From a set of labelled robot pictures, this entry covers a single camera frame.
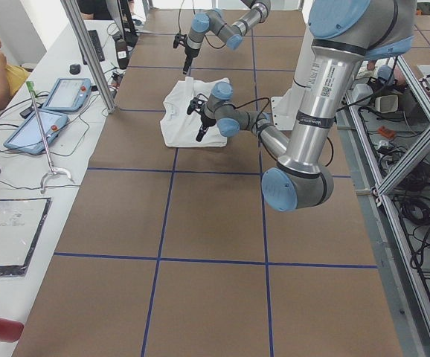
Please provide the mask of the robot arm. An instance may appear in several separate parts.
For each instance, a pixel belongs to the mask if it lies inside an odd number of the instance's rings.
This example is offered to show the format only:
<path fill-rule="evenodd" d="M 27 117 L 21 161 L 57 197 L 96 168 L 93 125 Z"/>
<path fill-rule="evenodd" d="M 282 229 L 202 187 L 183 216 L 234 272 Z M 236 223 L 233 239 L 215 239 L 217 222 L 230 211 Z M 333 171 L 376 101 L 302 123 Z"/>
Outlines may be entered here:
<path fill-rule="evenodd" d="M 212 32 L 228 48 L 236 50 L 243 37 L 254 26 L 266 21 L 271 10 L 270 1 L 243 1 L 249 7 L 249 12 L 240 17 L 232 25 L 224 19 L 220 10 L 207 10 L 194 15 L 188 35 L 177 33 L 173 47 L 184 47 L 186 59 L 184 61 L 183 74 L 187 74 L 192 65 L 193 58 L 199 55 L 203 40 L 207 32 Z"/>
<path fill-rule="evenodd" d="M 308 18 L 314 59 L 290 136 L 264 113 L 237 109 L 232 86 L 221 82 L 207 100 L 189 105 L 201 120 L 196 140 L 212 126 L 224 137 L 248 130 L 276 160 L 261 181 L 273 209 L 324 203 L 333 192 L 333 177 L 319 158 L 341 100 L 362 62 L 396 57 L 411 48 L 416 7 L 415 1 L 315 1 Z"/>

